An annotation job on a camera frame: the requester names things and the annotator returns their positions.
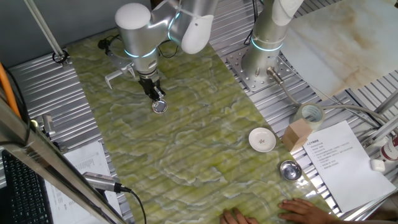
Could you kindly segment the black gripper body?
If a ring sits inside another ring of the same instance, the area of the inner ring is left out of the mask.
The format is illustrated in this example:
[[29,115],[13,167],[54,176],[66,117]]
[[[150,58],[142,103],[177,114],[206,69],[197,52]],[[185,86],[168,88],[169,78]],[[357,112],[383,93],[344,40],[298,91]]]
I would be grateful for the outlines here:
[[158,95],[157,90],[160,90],[162,93],[165,93],[161,89],[159,79],[156,80],[155,82],[153,82],[151,79],[146,79],[146,78],[140,77],[139,84],[143,87],[144,92],[148,97],[150,97],[151,93]]

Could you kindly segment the person's left hand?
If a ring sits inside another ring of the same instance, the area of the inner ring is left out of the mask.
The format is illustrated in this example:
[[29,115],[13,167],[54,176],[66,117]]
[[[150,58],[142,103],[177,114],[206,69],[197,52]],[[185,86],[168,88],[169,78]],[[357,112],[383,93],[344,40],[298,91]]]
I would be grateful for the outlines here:
[[220,224],[258,224],[258,221],[253,217],[244,216],[239,209],[233,208],[232,210],[223,210]]

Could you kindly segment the person's right hand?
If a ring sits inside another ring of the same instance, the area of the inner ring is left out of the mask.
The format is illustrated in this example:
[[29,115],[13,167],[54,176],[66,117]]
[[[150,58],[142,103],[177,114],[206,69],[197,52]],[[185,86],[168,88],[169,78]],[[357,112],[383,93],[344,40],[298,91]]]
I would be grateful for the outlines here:
[[287,211],[279,217],[288,221],[304,224],[329,224],[335,221],[329,213],[300,198],[283,200],[278,206]]

